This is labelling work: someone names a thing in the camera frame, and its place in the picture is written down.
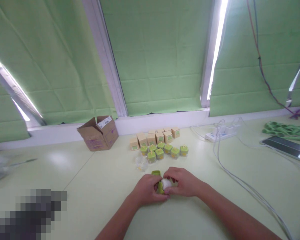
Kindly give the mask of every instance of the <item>power strip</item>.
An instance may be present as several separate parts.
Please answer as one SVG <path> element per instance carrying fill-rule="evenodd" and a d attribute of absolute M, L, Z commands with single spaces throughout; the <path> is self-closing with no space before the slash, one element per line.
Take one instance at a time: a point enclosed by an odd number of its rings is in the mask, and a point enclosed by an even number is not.
<path fill-rule="evenodd" d="M 240 127 L 239 124 L 227 127 L 225 125 L 216 127 L 213 132 L 207 133 L 204 137 L 210 142 L 217 142 L 237 135 L 237 129 Z"/>
<path fill-rule="evenodd" d="M 222 133 L 222 134 L 220 134 L 220 137 L 221 137 L 221 140 L 224 140 L 224 139 L 227 139 L 229 137 L 233 137 L 235 135 L 237 135 L 237 132 L 230 133 L 230 134 Z M 208 139 L 210 142 L 217 142 L 217 141 L 219 141 L 219 136 L 216 138 L 216 136 L 213 135 L 212 133 L 207 133 L 205 135 L 205 139 Z"/>

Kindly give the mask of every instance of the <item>green lid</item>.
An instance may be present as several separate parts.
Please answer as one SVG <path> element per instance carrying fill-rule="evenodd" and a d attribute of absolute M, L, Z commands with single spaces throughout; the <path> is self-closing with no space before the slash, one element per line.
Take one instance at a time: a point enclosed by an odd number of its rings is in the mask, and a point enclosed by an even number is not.
<path fill-rule="evenodd" d="M 170 151 L 172 148 L 173 148 L 173 146 L 170 145 L 170 144 L 166 144 L 166 145 L 164 146 L 164 149 L 167 149 L 168 151 Z"/>
<path fill-rule="evenodd" d="M 181 152 L 188 152 L 189 151 L 189 149 L 186 145 L 181 146 L 180 150 L 181 150 Z"/>
<path fill-rule="evenodd" d="M 164 152 L 163 152 L 163 150 L 161 148 L 159 148 L 159 149 L 156 150 L 156 154 L 157 155 L 160 155 L 160 154 L 163 154 L 163 153 Z"/>
<path fill-rule="evenodd" d="M 158 148 L 164 148 L 164 142 L 158 143 Z"/>
<path fill-rule="evenodd" d="M 155 152 L 148 152 L 148 158 L 154 158 L 156 157 L 156 153 Z"/>
<path fill-rule="evenodd" d="M 159 184 L 158 184 L 158 190 L 159 190 L 160 194 L 164 194 L 163 183 L 162 182 L 159 182 Z"/>
<path fill-rule="evenodd" d="M 153 145 L 153 144 L 149 147 L 149 151 L 155 151 L 156 149 L 157 149 L 157 146 Z"/>
<path fill-rule="evenodd" d="M 142 147 L 140 148 L 140 151 L 141 151 L 141 152 L 146 152 L 146 151 L 148 151 L 148 147 L 147 147 L 147 146 L 142 146 Z"/>
<path fill-rule="evenodd" d="M 178 153 L 180 152 L 180 150 L 179 150 L 179 148 L 173 148 L 173 149 L 171 150 L 171 152 L 172 152 L 173 154 L 178 154 Z"/>
<path fill-rule="evenodd" d="M 156 176 L 161 176 L 161 173 L 160 173 L 159 170 L 154 170 L 154 171 L 152 171 L 151 174 L 152 174 L 152 175 L 156 175 Z"/>

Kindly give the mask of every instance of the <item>red cable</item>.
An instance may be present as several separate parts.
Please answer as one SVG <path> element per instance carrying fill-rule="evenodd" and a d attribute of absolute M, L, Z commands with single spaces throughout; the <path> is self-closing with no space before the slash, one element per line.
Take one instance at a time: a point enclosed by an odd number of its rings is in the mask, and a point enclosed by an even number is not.
<path fill-rule="evenodd" d="M 248 11 L 249 11 L 249 17 L 250 17 L 250 24 L 251 24 L 251 28 L 252 28 L 252 32 L 253 32 L 253 37 L 254 37 L 254 42 L 255 42 L 255 45 L 256 45 L 256 48 L 257 48 L 257 52 L 258 52 L 258 59 L 260 61 L 260 70 L 261 70 L 261 74 L 263 76 L 263 80 L 265 82 L 265 84 L 267 85 L 268 87 L 268 90 L 270 92 L 270 94 L 272 95 L 272 97 L 274 98 L 274 100 L 282 107 L 284 107 L 286 110 L 288 110 L 290 113 L 294 114 L 294 112 L 292 112 L 289 108 L 287 108 L 285 105 L 283 105 L 282 103 L 280 103 L 278 101 L 278 99 L 273 95 L 272 93 L 272 90 L 270 88 L 270 85 L 268 84 L 268 82 L 266 81 L 265 77 L 264 77 L 264 72 L 263 72 L 263 67 L 262 67 L 262 60 L 261 60 L 261 54 L 260 54 L 260 51 L 259 51 L 259 46 L 258 46 L 258 43 L 257 43 L 257 38 L 256 38 L 256 34 L 255 34 L 255 31 L 254 31 L 254 27 L 253 27 L 253 22 L 252 22 L 252 16 L 251 16 L 251 11 L 250 11 L 250 6 L 249 6 L 249 0 L 246 0 L 247 1 L 247 7 L 248 7 Z"/>

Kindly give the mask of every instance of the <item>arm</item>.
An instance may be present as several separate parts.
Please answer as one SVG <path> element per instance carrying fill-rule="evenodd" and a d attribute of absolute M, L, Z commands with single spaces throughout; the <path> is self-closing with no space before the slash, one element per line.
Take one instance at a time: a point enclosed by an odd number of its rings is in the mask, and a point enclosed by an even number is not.
<path fill-rule="evenodd" d="M 155 192 L 161 179 L 160 176 L 144 175 L 95 240 L 123 239 L 134 215 L 141 206 L 169 199 L 168 195 Z"/>
<path fill-rule="evenodd" d="M 187 170 L 170 167 L 163 177 L 172 178 L 173 182 L 178 181 L 178 186 L 166 188 L 165 194 L 200 198 L 220 218 L 235 239 L 281 239 L 258 220 Z"/>

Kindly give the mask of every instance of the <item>green rope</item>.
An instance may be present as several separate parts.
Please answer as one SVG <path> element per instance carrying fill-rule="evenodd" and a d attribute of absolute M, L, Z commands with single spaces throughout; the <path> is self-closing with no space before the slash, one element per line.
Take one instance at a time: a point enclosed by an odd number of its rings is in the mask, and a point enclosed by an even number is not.
<path fill-rule="evenodd" d="M 264 125 L 263 133 L 277 135 L 288 140 L 300 141 L 300 126 L 268 122 Z"/>

